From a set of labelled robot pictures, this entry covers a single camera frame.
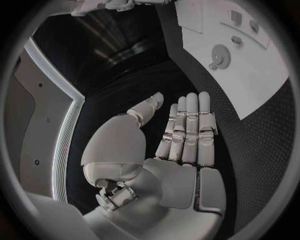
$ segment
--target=switch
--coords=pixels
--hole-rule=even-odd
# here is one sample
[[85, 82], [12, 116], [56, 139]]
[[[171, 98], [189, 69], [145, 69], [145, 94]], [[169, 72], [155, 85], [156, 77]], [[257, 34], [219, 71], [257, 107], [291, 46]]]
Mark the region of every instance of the switch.
[[242, 14], [237, 11], [231, 10], [231, 20], [236, 26], [240, 26], [242, 24]]
[[259, 25], [256, 21], [250, 20], [249, 25], [250, 25], [250, 27], [252, 28], [252, 30], [253, 30], [255, 33], [258, 33], [258, 32], [259, 32], [259, 30], [260, 30], [260, 25]]

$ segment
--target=button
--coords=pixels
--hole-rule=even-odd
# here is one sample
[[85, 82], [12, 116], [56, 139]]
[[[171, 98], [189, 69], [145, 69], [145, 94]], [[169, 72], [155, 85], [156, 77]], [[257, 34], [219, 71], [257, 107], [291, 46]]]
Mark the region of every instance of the button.
[[231, 20], [235, 23], [236, 26], [242, 24], [242, 14], [237, 11], [231, 10]]
[[252, 28], [252, 30], [253, 30], [255, 33], [258, 33], [258, 32], [259, 32], [259, 30], [260, 30], [260, 25], [259, 25], [256, 21], [250, 20], [249, 25], [250, 25], [250, 27]]

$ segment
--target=black perforated panel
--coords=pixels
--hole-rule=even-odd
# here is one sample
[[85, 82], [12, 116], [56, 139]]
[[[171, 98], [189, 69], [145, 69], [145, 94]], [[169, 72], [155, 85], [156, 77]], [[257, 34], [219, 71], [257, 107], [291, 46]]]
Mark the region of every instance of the black perforated panel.
[[197, 90], [207, 91], [234, 168], [235, 232], [247, 225], [276, 190], [293, 146], [295, 112], [289, 81], [257, 111], [240, 120], [214, 78], [182, 47], [174, 4], [156, 7], [168, 53]]

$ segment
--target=white robot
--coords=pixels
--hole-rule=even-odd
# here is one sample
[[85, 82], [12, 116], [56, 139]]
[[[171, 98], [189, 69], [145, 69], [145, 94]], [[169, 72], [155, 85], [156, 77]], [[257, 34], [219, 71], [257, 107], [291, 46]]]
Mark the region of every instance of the white robot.
[[[108, 239], [127, 239], [124, 231], [128, 239], [179, 240], [187, 234], [188, 239], [202, 239], [224, 217], [226, 194], [214, 169], [218, 132], [209, 94], [189, 93], [171, 106], [155, 157], [145, 160], [146, 138], [140, 127], [163, 101], [158, 92], [127, 114], [114, 116], [95, 132], [82, 155], [86, 180], [100, 188], [99, 207], [85, 217]], [[108, 230], [107, 222], [117, 228]], [[177, 225], [187, 226], [186, 231]]]

